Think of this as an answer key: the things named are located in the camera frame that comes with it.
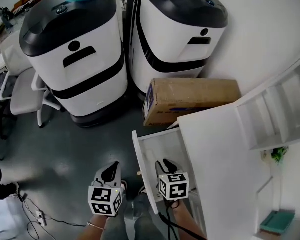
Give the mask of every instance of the brown cardboard box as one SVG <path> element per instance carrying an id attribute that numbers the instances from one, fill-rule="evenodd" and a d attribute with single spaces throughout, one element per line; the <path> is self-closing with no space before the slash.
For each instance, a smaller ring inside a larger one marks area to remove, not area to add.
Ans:
<path id="1" fill-rule="evenodd" d="M 155 78 L 143 104 L 143 125 L 171 125 L 178 117 L 233 103 L 240 97 L 235 80 Z"/>

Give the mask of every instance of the concrete floor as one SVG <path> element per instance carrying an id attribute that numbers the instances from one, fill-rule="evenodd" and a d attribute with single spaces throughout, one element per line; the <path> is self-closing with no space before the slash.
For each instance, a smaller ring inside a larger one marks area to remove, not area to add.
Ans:
<path id="1" fill-rule="evenodd" d="M 128 182 L 128 200 L 143 185 L 142 177 L 137 176 L 139 165 L 132 131 L 137 130 L 142 136 L 164 127 L 143 127 L 141 109 L 140 105 L 132 105 L 113 121 L 87 129 L 77 127 L 68 112 L 48 106 L 43 109 L 46 126 L 42 129 L 37 125 L 36 113 L 18 116 L 15 125 L 8 126 L 8 140 L 0 140 L 0 158 L 4 157 L 0 162 L 1 183 L 19 182 L 21 194 L 27 195 L 47 216 L 85 225 L 92 216 L 88 186 L 99 168 L 120 162 L 122 178 Z M 18 199 L 0 201 L 0 231 L 4 231 L 0 240 L 31 239 L 27 223 Z M 69 240 L 75 239 L 82 228 L 49 220 L 46 230 L 57 240 Z M 50 238 L 39 226 L 37 231 L 40 239 Z"/>

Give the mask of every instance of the bracelet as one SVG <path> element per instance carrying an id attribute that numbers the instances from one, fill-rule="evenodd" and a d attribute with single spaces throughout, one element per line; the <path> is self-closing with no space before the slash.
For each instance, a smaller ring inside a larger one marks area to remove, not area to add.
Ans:
<path id="1" fill-rule="evenodd" d="M 86 224 L 87 224 L 88 226 L 91 226 L 91 227 L 97 228 L 97 229 L 99 229 L 99 230 L 105 231 L 104 228 L 99 227 L 99 226 L 96 226 L 96 225 L 93 225 L 93 224 L 91 224 L 90 222 L 87 222 Z"/>

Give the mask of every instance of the cabinet drawer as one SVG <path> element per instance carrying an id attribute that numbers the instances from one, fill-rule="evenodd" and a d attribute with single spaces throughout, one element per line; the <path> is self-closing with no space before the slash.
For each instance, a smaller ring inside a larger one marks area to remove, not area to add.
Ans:
<path id="1" fill-rule="evenodd" d="M 183 171 L 188 173 L 189 189 L 192 190 L 196 188 L 195 174 L 179 128 L 141 137 L 138 137 L 137 132 L 133 131 L 132 139 L 143 182 L 155 214 L 159 213 L 157 202 L 163 201 L 163 197 L 157 188 L 156 161 L 161 162 L 163 166 L 164 159 L 178 163 Z"/>

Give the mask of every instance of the white cabinet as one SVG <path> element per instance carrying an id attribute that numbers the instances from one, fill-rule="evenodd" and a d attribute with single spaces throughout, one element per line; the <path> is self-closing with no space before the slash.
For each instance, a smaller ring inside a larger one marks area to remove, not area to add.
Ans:
<path id="1" fill-rule="evenodd" d="M 162 200 L 155 161 L 171 159 L 191 175 L 208 239 L 251 239 L 260 219 L 258 193 L 272 177 L 260 151 L 300 142 L 300 56 L 238 101 L 177 123 L 157 134 L 132 134 L 154 212 Z"/>

